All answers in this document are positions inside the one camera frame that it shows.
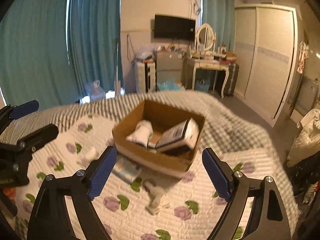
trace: sliding door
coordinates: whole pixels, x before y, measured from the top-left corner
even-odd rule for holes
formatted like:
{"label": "sliding door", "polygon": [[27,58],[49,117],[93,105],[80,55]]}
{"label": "sliding door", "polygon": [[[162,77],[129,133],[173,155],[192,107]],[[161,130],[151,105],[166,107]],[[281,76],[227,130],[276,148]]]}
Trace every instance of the sliding door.
{"label": "sliding door", "polygon": [[256,8],[241,8],[236,10],[235,50],[239,73],[236,83],[236,93],[244,96],[252,67],[254,46],[256,41]]}
{"label": "sliding door", "polygon": [[274,119],[283,100],[292,66],[294,21],[292,11],[256,8],[257,39],[244,97]]}

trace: teal curtain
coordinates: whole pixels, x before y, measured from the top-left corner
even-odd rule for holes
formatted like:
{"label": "teal curtain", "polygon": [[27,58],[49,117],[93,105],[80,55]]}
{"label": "teal curtain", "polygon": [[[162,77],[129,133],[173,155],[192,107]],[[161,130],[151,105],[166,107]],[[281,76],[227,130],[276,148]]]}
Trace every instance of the teal curtain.
{"label": "teal curtain", "polygon": [[74,103],[68,63],[67,0],[15,0],[0,23],[0,87],[7,104],[38,100],[40,109]]}
{"label": "teal curtain", "polygon": [[233,51],[235,42],[235,0],[203,0],[202,23],[217,35],[216,48],[225,43]]}
{"label": "teal curtain", "polygon": [[69,60],[83,96],[95,80],[106,92],[114,90],[117,63],[123,85],[119,35],[120,0],[70,0]]}

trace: purple flower print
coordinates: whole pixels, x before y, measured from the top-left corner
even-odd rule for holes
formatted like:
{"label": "purple flower print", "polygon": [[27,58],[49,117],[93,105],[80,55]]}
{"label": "purple flower print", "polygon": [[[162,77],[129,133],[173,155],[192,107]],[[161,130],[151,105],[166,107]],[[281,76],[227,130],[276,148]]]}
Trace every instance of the purple flower print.
{"label": "purple flower print", "polygon": [[217,197],[216,204],[217,204],[218,206],[222,206],[222,205],[226,205],[227,202],[226,202],[226,200],[225,200],[224,198]]}
{"label": "purple flower print", "polygon": [[83,122],[83,123],[78,125],[78,131],[79,132],[83,132],[85,129],[87,129],[86,123]]}
{"label": "purple flower print", "polygon": [[66,148],[70,153],[76,153],[77,148],[73,143],[66,143]]}
{"label": "purple flower print", "polygon": [[30,201],[24,200],[24,201],[22,202],[22,207],[23,207],[23,209],[25,210],[25,212],[31,214],[33,205],[30,203]]}
{"label": "purple flower print", "polygon": [[112,235],[112,230],[110,228],[110,226],[103,224],[104,229],[107,231],[108,235],[111,236]]}
{"label": "purple flower print", "polygon": [[114,140],[113,140],[113,137],[109,137],[109,138],[108,138],[107,144],[110,145],[110,146],[114,146],[114,145],[115,145],[115,142],[114,142]]}
{"label": "purple flower print", "polygon": [[193,171],[188,171],[182,178],[182,182],[184,183],[192,182],[194,178],[195,178],[195,173]]}
{"label": "purple flower print", "polygon": [[159,238],[154,234],[143,234],[141,240],[159,240]]}
{"label": "purple flower print", "polygon": [[111,210],[112,212],[116,212],[120,207],[119,200],[115,197],[105,197],[103,200],[103,204],[108,210]]}
{"label": "purple flower print", "polygon": [[191,211],[186,206],[180,206],[174,209],[174,215],[181,220],[189,220],[191,218]]}
{"label": "purple flower print", "polygon": [[50,166],[50,167],[55,167],[55,166],[58,165],[58,161],[57,161],[57,159],[55,157],[50,156],[47,159],[47,165]]}
{"label": "purple flower print", "polygon": [[247,162],[242,166],[242,171],[244,173],[252,174],[255,170],[256,168],[252,162]]}

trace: plastic bag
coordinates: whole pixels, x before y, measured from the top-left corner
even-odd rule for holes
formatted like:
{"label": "plastic bag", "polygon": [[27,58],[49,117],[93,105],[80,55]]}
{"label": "plastic bag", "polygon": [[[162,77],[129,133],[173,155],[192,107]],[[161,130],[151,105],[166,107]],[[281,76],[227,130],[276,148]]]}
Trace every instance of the plastic bag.
{"label": "plastic bag", "polygon": [[185,90],[184,87],[180,87],[174,81],[175,79],[171,79],[164,83],[158,83],[157,88],[160,91]]}
{"label": "plastic bag", "polygon": [[96,102],[106,98],[106,92],[100,87],[100,80],[89,84],[90,89],[90,102]]}
{"label": "plastic bag", "polygon": [[143,45],[136,51],[136,58],[138,60],[145,60],[148,57],[152,57],[154,50],[156,49],[155,44]]}
{"label": "plastic bag", "polygon": [[320,150],[320,110],[312,109],[297,125],[303,129],[288,155],[288,167],[316,154]]}

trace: gray checkered blanket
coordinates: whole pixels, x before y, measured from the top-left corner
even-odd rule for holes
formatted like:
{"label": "gray checkered blanket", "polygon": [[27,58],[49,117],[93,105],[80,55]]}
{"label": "gray checkered blanket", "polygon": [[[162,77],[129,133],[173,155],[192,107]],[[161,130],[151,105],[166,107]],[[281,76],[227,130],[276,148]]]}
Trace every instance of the gray checkered blanket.
{"label": "gray checkered blanket", "polygon": [[200,151],[211,147],[221,158],[228,153],[264,148],[275,163],[272,174],[278,186],[289,219],[291,234],[298,219],[292,186],[279,161],[268,133],[259,125],[249,123],[234,115],[214,97],[196,91],[170,91],[149,94],[129,94],[85,105],[58,106],[37,112],[14,121],[0,136],[0,141],[15,144],[17,140],[49,123],[57,125],[60,132],[67,131],[82,116],[98,114],[115,122],[123,119],[138,103],[151,99],[177,108],[193,111],[206,117]]}

